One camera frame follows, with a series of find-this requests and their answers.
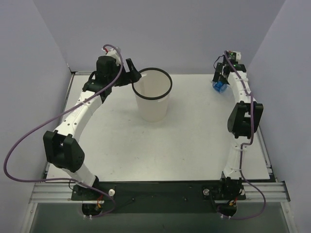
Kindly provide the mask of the blue label plastic bottle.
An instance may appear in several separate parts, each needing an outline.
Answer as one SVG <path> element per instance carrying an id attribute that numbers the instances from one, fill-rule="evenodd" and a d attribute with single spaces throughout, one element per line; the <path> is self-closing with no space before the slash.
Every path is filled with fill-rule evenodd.
<path id="1" fill-rule="evenodd" d="M 228 84 L 223 83 L 221 81 L 218 82 L 212 82 L 212 87 L 214 90 L 216 90 L 218 93 L 223 93 L 226 91 Z"/>

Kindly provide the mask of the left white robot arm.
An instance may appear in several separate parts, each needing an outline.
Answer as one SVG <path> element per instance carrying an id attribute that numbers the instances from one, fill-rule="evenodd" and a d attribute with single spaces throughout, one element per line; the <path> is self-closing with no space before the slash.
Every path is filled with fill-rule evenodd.
<path id="1" fill-rule="evenodd" d="M 82 88 L 75 109 L 54 131 L 46 131 L 43 136 L 47 161 L 84 186 L 82 193 L 89 200 L 99 196 L 99 179 L 86 167 L 85 153 L 79 145 L 79 139 L 92 115 L 104 103 L 114 86 L 132 84 L 141 78 L 130 58 L 126 59 L 126 63 L 128 71 L 117 64 L 116 58 L 100 56 L 96 70 L 90 74 Z"/>

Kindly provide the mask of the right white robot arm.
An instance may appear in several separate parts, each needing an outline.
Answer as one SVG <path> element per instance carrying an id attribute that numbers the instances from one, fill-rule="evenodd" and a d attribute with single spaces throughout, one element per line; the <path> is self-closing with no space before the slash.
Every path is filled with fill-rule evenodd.
<path id="1" fill-rule="evenodd" d="M 235 198 L 242 192 L 242 164 L 247 147 L 254 141 L 255 132 L 263 113 L 263 105 L 257 103 L 248 84 L 244 65 L 217 63 L 213 88 L 218 92 L 231 87 L 235 106 L 228 118 L 227 129 L 232 133 L 229 156 L 223 170 L 222 198 Z"/>

